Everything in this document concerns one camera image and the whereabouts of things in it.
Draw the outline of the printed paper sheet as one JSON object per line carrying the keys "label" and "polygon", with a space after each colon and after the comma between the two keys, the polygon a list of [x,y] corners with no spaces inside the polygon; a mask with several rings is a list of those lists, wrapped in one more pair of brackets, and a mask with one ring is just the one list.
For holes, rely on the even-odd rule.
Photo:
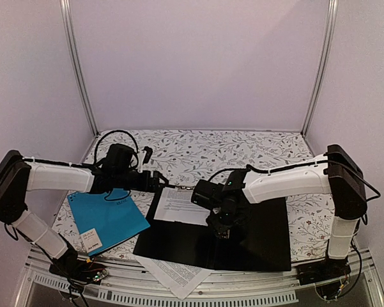
{"label": "printed paper sheet", "polygon": [[164,188],[160,195],[154,219],[159,221],[179,222],[208,226],[208,209],[191,202],[192,191]]}
{"label": "printed paper sheet", "polygon": [[175,297],[181,300],[191,294],[213,272],[210,269],[155,260],[143,256],[135,256],[135,259],[161,285],[168,288]]}

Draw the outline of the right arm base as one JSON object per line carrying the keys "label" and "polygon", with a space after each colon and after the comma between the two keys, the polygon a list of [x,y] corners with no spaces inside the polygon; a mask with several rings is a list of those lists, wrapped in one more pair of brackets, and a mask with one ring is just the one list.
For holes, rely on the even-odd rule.
{"label": "right arm base", "polygon": [[337,299],[349,284],[351,269],[348,258],[342,260],[325,258],[298,265],[296,271],[296,278],[300,285],[314,284],[318,296],[323,300],[331,301]]}

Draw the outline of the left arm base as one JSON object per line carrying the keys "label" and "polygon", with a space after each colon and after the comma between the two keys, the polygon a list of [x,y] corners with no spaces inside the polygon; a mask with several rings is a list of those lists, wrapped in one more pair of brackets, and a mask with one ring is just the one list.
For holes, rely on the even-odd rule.
{"label": "left arm base", "polygon": [[106,266],[92,261],[79,260],[78,252],[63,237],[61,237],[67,246],[67,250],[60,258],[51,260],[49,272],[69,280],[80,283],[81,285],[96,284],[109,275]]}

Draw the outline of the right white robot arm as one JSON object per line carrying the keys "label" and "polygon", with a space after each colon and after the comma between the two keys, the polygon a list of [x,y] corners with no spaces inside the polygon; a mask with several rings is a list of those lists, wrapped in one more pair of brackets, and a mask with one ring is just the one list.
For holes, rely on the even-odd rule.
{"label": "right white robot arm", "polygon": [[221,190],[210,197],[212,213],[208,224],[219,235],[245,221],[250,205],[303,194],[329,194],[334,203],[334,220],[326,258],[318,274],[332,278],[342,269],[358,221],[367,212],[362,170],[339,146],[309,161],[268,170],[246,166],[234,169]]}

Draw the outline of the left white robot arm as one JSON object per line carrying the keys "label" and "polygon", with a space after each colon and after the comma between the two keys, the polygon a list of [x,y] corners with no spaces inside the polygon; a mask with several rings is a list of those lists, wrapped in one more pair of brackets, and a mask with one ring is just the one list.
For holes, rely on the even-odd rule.
{"label": "left white robot arm", "polygon": [[69,278],[82,272],[74,248],[29,209],[26,197],[35,191],[103,194],[113,189],[154,193],[169,181],[159,171],[144,170],[149,153],[139,157],[125,145],[113,144],[91,164],[24,157],[10,150],[0,162],[0,222],[10,225],[42,248]]}

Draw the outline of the blue folder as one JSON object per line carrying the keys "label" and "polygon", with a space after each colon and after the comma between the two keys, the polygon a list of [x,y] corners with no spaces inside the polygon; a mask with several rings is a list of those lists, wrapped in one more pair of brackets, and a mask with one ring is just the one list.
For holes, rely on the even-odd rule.
{"label": "blue folder", "polygon": [[150,227],[124,189],[103,194],[75,192],[67,199],[88,256],[100,255]]}

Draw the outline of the floral tablecloth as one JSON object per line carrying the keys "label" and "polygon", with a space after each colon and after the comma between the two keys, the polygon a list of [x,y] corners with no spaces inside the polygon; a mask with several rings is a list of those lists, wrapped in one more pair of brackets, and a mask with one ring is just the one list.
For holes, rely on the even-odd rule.
{"label": "floral tablecloth", "polygon": [[[105,157],[111,144],[153,149],[146,169],[160,171],[171,184],[193,186],[216,171],[259,169],[306,161],[314,154],[295,132],[239,130],[131,130],[128,134],[102,132],[81,159],[91,163]],[[287,198],[291,261],[317,260],[325,255],[334,217],[332,198],[305,194]]]}

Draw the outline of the front aluminium rail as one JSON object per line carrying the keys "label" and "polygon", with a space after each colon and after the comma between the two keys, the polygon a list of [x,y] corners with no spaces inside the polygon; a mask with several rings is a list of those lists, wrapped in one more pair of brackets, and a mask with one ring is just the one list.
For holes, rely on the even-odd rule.
{"label": "front aluminium rail", "polygon": [[16,295],[16,306],[384,306],[384,291],[366,248],[348,257],[350,273],[338,278],[300,281],[297,263],[287,272],[188,270],[180,287],[155,276],[135,260],[99,258],[107,276],[96,284],[72,288],[50,273],[49,259],[29,252]]}

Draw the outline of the left aluminium frame post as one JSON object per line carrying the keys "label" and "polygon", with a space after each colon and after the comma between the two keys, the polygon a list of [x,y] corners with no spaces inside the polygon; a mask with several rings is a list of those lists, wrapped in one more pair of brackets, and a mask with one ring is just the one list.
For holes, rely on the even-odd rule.
{"label": "left aluminium frame post", "polygon": [[66,42],[67,42],[67,46],[70,54],[70,59],[72,62],[73,73],[77,83],[77,89],[79,92],[79,96],[81,98],[82,107],[83,107],[84,114],[86,116],[89,129],[92,135],[97,136],[99,131],[96,125],[93,108],[91,106],[91,102],[89,99],[89,95],[88,95],[88,91],[87,91],[86,83],[84,79],[84,74],[81,67],[77,40],[74,33],[70,1],[60,0],[59,3],[60,3],[60,9],[61,9],[61,16],[63,19],[63,26],[65,29]]}

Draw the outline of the aluminium frame post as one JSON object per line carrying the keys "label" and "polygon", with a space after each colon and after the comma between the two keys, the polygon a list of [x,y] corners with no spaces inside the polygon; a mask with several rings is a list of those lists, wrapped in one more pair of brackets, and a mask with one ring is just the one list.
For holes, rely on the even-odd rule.
{"label": "aluminium frame post", "polygon": [[336,24],[336,19],[337,19],[338,4],[339,4],[338,0],[329,0],[329,2],[328,2],[325,32],[324,32],[324,36],[323,36],[323,44],[322,44],[322,48],[321,48],[321,54],[319,57],[318,69],[316,72],[314,85],[312,87],[309,105],[308,105],[305,119],[304,119],[304,122],[302,125],[302,129],[301,129],[301,134],[304,138],[306,138],[308,136],[309,131],[311,129],[312,119],[313,119],[314,113],[316,111],[319,95],[320,95],[321,88],[323,85],[323,80],[325,77],[326,68],[328,66],[330,49],[332,46],[332,41],[333,41],[334,33],[335,33],[335,24]]}
{"label": "aluminium frame post", "polygon": [[86,83],[84,79],[84,74],[81,67],[77,40],[74,33],[70,1],[60,0],[59,3],[60,3],[60,9],[61,9],[61,16],[63,19],[63,26],[65,29],[66,42],[67,42],[67,46],[70,54],[70,59],[72,62],[73,73],[77,83],[77,89],[79,92],[79,96],[81,98],[82,107],[83,107],[84,114],[86,116],[89,129],[92,135],[97,136],[99,131],[96,125],[93,108],[91,106],[91,102],[89,99],[89,95],[88,95],[88,91],[87,91]]}

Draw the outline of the right aluminium frame post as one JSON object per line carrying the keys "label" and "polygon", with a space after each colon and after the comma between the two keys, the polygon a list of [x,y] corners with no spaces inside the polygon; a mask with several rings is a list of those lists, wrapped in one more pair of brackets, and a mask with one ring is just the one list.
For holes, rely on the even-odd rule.
{"label": "right aluminium frame post", "polygon": [[313,119],[314,113],[316,111],[319,95],[320,95],[321,88],[323,85],[323,80],[325,77],[326,68],[328,66],[330,49],[332,46],[332,41],[333,41],[334,33],[335,33],[335,24],[336,24],[336,19],[337,19],[338,4],[339,4],[338,0],[329,0],[329,2],[328,2],[325,32],[324,32],[324,36],[323,36],[323,44],[322,44],[322,48],[321,48],[321,54],[319,57],[318,69],[316,72],[314,85],[312,87],[309,105],[308,105],[305,119],[304,119],[304,122],[302,125],[302,129],[301,129],[301,134],[304,138],[306,138],[308,136],[309,131],[311,129],[312,119]]}

